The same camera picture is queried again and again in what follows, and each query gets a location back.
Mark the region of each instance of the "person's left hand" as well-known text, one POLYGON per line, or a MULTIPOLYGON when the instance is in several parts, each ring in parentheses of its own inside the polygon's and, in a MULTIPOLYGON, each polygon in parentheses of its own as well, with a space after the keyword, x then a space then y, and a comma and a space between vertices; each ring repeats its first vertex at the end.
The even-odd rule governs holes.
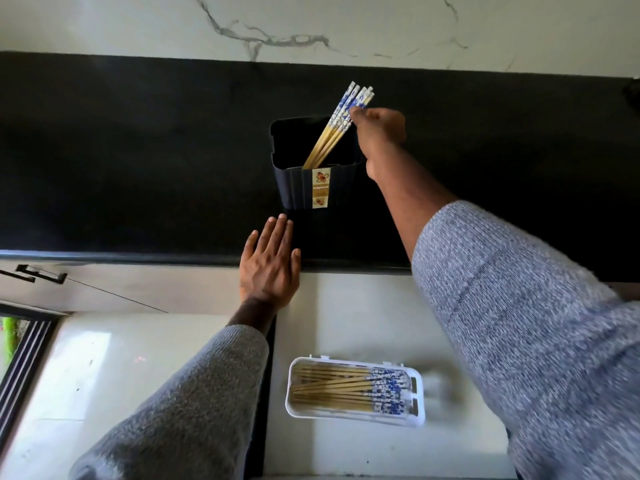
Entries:
POLYGON ((293 222, 269 217, 260 240, 253 231, 240 258, 240 298, 258 298, 279 309, 287 306, 300 284, 301 251, 291 251, 293 222))

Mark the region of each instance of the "person's left arm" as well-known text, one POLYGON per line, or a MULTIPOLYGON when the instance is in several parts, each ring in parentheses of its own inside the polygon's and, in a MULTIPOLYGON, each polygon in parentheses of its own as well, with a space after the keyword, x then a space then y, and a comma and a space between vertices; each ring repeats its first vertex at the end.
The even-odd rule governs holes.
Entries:
POLYGON ((298 289, 293 223, 270 217, 240 264, 242 305, 228 325, 70 472, 73 480, 238 479, 269 354, 264 335, 298 289))

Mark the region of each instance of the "bundle of chopsticks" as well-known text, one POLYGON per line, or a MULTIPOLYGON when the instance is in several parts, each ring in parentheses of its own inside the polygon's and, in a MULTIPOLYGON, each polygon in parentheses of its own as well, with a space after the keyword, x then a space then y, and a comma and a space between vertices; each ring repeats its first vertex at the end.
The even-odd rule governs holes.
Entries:
POLYGON ((349 85, 302 168, 318 168, 322 165, 333 147, 351 127, 349 110, 354 106, 366 107, 373 99, 373 95, 372 87, 361 88, 355 82, 349 85))
POLYGON ((289 402, 311 409, 403 415, 411 405, 402 392, 411 390, 411 384, 404 371, 302 361, 292 370, 289 402))

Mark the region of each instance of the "sleeve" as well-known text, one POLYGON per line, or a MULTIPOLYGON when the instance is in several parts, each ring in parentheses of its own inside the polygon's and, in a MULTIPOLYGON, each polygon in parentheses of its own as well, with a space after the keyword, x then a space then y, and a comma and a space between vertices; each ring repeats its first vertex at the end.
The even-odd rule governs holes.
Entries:
POLYGON ((525 478, 640 476, 640 303, 464 201, 412 268, 525 478))
POLYGON ((222 329, 82 455, 70 478, 241 478, 268 354, 256 329, 222 329))

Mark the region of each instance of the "marble backsplash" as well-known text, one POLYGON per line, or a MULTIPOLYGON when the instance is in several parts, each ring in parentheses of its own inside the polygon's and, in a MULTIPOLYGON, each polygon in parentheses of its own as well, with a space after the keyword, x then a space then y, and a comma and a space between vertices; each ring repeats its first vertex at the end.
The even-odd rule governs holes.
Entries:
POLYGON ((0 8, 0 50, 640 74, 640 0, 1 0, 0 8))

